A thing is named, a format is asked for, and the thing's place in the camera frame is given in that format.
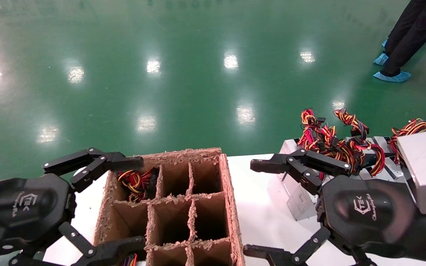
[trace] red and yellow wires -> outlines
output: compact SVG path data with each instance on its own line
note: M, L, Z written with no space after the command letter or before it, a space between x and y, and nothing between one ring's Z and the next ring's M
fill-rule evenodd
M352 131L358 131L361 134L361 140L364 141L369 133L369 128L356 118L356 115L351 115L346 111L346 108L337 109L334 111L335 116L346 126L351 125Z
M146 197L146 189L151 180L152 170L139 174L134 170L129 170L124 173L120 172L118 182L129 189L128 200L130 202L140 202Z
M378 145L374 145L366 141L369 128L356 118L356 115L351 115L346 111L346 108L334 111L345 125L353 127L353 135L360 135L360 138L346 141L344 139L336 139L336 128L327 125L321 126L324 119L316 119L311 109L306 109L301 113L301 122L303 124L303 134L298 141L306 150L312 150L317 153L324 154L328 157L333 157L336 160L341 160L351 166L353 172L358 172L364 165L365 154L364 150L373 150L376 153L377 163L370 170L371 175L377 175L384 168L385 155L384 151ZM323 180L324 175L320 174L320 179Z
M392 133L394 133L394 135L389 140L389 146L392 151L395 152L394 162L396 164L399 164L401 162L400 159L402 158L402 154L400 153L400 150L397 147L397 138L423 131L426 131L426 121L420 118L410 120L409 123L402 129L398 129L395 127L392 128Z

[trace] white table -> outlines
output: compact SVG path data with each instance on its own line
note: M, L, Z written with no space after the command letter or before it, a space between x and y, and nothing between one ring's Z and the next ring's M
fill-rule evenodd
M228 157L243 244L271 246L294 252L320 227L316 217L296 222L287 208L287 195L276 175L249 169L252 159L269 159L271 154ZM78 204L72 226L93 244L107 174L76 195ZM75 246L61 238L45 252L44 261L69 266L81 256ZM369 255L379 266L426 266L412 259L386 259ZM355 261L326 242L307 261L310 266L349 266ZM246 257L247 266L268 266L266 260Z

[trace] robotic hand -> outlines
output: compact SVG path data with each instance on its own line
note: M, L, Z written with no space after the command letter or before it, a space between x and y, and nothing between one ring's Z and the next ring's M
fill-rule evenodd
M306 266L306 260L328 240L353 256L355 266L376 266L365 253L426 261L426 214L421 213L406 184L351 179L345 162L303 149L274 154L270 160L252 160L250 168L286 172L310 194L318 195L321 229L296 253L246 245L246 256L267 259L271 266ZM334 178L323 184L311 169Z
M57 266L34 260L37 251L65 236L83 256L73 266L111 266L129 254L143 250L144 236L92 246L70 225L75 212L75 192L82 192L108 170L140 170L142 157L126 158L122 153L82 150L43 165L39 178L0 181L0 255L21 250L10 266ZM70 182L60 175L87 166Z

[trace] person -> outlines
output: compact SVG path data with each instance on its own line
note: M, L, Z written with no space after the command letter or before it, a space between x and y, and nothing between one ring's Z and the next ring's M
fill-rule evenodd
M412 75L400 68L426 42L426 0L411 0L382 46L384 52L374 60L384 68L374 77L383 81L404 82Z

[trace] cardboard divider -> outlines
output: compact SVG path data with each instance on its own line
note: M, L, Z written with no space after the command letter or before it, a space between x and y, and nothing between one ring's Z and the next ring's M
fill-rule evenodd
M193 194L216 193L223 191L220 168L217 161L198 161L191 163L193 173Z
M232 266L229 240L206 241L193 248L195 266Z
M148 244L163 246L187 241L191 235L188 227L191 204L191 200L178 198L152 205L149 209L149 220L152 218L153 226L148 230Z
M223 192L200 197L194 204L195 231L198 239L217 240L229 236Z
M184 246L173 249L153 249L146 264L149 266L185 266L187 263L187 250Z
M113 208L128 227L126 237L145 236L147 228L147 204L132 206L127 202L115 202Z
M110 172L94 244L145 235L146 266L244 266L226 155L218 148L143 155L160 168L156 197L127 202Z
M188 162L178 163L176 165L163 164L161 168L161 196L167 197L170 194L173 196L186 195L188 187L190 186Z

